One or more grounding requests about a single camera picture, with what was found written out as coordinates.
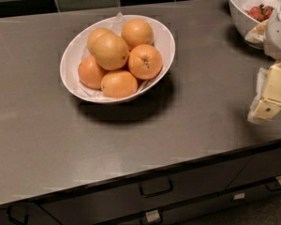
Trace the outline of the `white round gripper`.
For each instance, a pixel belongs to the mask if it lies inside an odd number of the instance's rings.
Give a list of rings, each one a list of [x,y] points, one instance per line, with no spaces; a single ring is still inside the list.
[[[276,59],[268,69],[262,67],[259,70],[257,95],[247,116],[250,123],[263,124],[281,112],[281,3],[269,21],[260,22],[245,35],[244,39],[258,45],[264,43],[265,53]]]

